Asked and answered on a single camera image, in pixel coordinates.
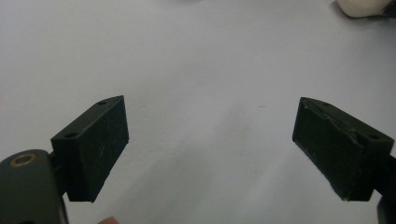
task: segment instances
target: white background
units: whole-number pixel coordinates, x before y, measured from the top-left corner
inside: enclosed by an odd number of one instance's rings
[[[301,96],[396,137],[396,21],[332,0],[0,1],[0,158],[124,95],[131,135],[72,224],[374,224],[291,141]]]

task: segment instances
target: screw hole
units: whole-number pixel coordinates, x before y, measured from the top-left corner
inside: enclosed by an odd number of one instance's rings
[[[375,135],[375,134],[370,134],[369,137],[372,138],[372,139],[375,139],[375,140],[379,139],[379,137],[377,135]]]
[[[9,165],[12,167],[20,167],[29,164],[34,159],[35,159],[34,153],[27,153],[15,158],[14,160],[11,161]]]
[[[65,138],[72,138],[72,137],[76,137],[77,133],[68,133],[67,135],[65,135]]]

